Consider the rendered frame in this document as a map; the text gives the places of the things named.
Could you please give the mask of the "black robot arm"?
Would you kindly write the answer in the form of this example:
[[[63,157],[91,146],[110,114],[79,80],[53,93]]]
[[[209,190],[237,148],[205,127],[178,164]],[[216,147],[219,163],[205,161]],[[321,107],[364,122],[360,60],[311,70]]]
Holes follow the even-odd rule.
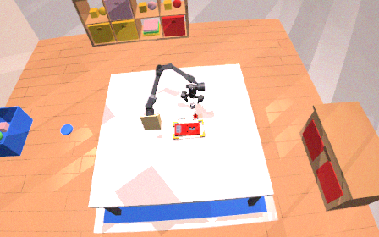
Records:
[[[157,65],[155,69],[155,78],[154,78],[153,85],[151,88],[151,94],[148,96],[146,104],[144,105],[146,116],[154,115],[153,105],[155,104],[156,99],[157,99],[156,92],[157,92],[158,82],[159,82],[160,76],[162,75],[163,70],[166,70],[166,69],[172,69],[176,73],[182,75],[189,83],[195,84],[195,85],[194,84],[185,85],[186,89],[189,89],[189,93],[194,93],[194,92],[197,93],[197,90],[198,91],[206,90],[205,82],[197,82],[193,75],[185,73],[183,70],[179,69],[178,67],[173,66],[171,63],[166,64],[166,65]]]

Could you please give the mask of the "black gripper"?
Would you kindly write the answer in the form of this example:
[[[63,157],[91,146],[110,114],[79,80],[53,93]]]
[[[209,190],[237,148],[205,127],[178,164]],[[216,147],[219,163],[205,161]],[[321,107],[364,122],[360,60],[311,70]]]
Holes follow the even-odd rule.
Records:
[[[197,104],[199,104],[200,102],[203,102],[205,96],[204,95],[197,96],[195,92],[187,94],[187,91],[182,91],[180,97],[183,98],[186,102],[188,102],[188,98],[193,98],[193,99],[198,98]]]

